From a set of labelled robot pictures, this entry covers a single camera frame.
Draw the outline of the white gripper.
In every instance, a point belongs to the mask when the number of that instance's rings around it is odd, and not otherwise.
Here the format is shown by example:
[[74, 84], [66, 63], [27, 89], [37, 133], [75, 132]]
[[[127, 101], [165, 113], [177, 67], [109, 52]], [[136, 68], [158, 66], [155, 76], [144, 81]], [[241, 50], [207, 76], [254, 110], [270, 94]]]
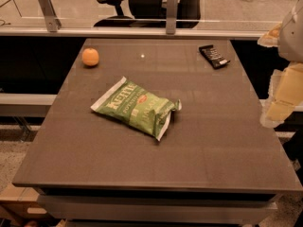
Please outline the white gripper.
[[264, 101], [260, 124], [275, 128], [303, 102], [303, 0], [298, 0], [279, 23], [258, 39], [258, 45], [278, 47], [280, 57], [291, 62], [283, 71], [275, 69]]

